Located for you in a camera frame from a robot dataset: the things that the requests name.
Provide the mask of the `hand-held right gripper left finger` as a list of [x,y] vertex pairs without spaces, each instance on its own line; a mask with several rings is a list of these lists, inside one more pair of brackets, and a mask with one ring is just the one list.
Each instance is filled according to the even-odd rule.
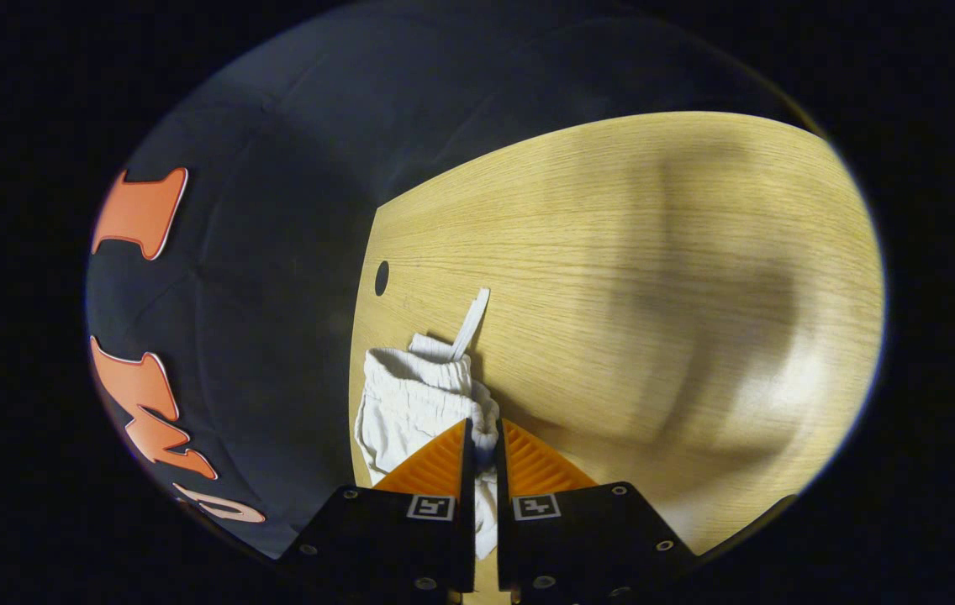
[[462,595],[475,576],[472,422],[374,487],[339,487],[278,560],[304,595]]

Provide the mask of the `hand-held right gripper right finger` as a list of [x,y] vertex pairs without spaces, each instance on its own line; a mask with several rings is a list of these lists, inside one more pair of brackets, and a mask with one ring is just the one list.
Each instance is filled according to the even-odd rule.
[[698,556],[627,481],[600,483],[516,423],[498,423],[499,588],[657,595]]

